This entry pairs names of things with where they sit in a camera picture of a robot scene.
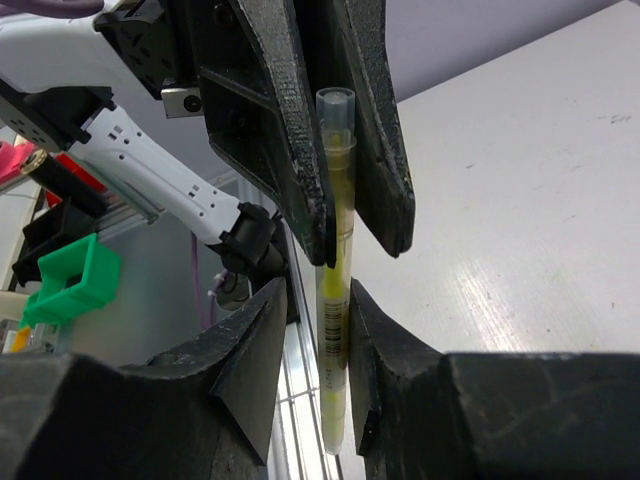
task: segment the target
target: yellow tube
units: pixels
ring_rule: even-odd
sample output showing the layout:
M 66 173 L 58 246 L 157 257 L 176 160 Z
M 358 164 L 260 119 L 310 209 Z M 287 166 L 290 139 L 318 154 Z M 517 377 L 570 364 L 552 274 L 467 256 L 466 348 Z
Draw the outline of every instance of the yellow tube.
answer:
M 322 437 L 327 453 L 337 455 L 344 438 L 346 368 L 349 351 L 351 242 L 355 209 L 355 94 L 346 89 L 318 92 L 318 114 L 335 199 L 335 268 L 316 270 L 318 356 Z

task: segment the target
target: black cylinder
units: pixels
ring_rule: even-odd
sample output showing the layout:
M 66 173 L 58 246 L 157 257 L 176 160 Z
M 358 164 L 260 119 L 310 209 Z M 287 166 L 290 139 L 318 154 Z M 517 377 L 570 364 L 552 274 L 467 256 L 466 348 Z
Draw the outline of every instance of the black cylinder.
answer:
M 93 218 L 104 215 L 109 207 L 102 194 L 93 190 L 44 150 L 38 150 L 29 157 L 22 165 L 22 173 L 61 199 L 71 199 L 77 208 Z

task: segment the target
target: barcode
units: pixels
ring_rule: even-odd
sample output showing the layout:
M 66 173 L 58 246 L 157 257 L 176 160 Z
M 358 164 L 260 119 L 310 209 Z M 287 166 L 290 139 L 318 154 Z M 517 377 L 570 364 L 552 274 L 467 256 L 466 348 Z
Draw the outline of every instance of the barcode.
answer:
M 325 300 L 324 302 L 324 341 L 327 357 L 342 355 L 343 318 L 347 310 L 344 300 Z

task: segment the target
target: gray wall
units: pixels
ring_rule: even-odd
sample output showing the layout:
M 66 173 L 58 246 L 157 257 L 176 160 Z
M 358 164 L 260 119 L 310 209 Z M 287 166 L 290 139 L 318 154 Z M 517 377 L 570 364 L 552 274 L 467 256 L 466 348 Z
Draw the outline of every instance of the gray wall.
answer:
M 398 100 L 558 30 L 617 0 L 387 0 L 387 46 Z M 159 102 L 117 92 L 158 143 L 205 177 L 228 167 L 201 118 L 166 120 Z

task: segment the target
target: green object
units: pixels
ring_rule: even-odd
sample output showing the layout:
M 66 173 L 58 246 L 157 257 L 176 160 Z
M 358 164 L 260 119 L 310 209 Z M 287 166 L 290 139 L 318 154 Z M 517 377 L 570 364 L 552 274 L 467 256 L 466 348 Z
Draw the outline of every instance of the green object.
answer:
M 42 287 L 29 298 L 22 323 L 62 325 L 116 298 L 120 257 L 92 234 L 38 261 Z

